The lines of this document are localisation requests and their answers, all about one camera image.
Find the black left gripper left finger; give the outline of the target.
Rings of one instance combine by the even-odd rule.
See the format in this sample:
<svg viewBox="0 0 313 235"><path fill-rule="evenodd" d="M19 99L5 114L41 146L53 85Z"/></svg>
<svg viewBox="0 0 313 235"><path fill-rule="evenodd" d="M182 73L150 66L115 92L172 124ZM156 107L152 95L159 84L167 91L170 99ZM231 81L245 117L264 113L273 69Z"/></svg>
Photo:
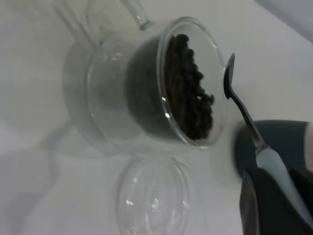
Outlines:
<svg viewBox="0 0 313 235"><path fill-rule="evenodd" d="M248 168L242 178L240 215L245 235L311 235L275 180L263 169Z"/></svg>

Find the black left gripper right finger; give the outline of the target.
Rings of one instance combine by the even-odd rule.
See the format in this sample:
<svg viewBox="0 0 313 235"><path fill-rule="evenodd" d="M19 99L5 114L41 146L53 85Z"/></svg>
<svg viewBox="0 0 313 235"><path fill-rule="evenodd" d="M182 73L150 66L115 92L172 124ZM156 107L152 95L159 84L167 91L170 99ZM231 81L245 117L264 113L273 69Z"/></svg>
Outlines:
<svg viewBox="0 0 313 235"><path fill-rule="evenodd" d="M299 190L311 215L313 214L313 172L307 169L290 170L290 176Z"/></svg>

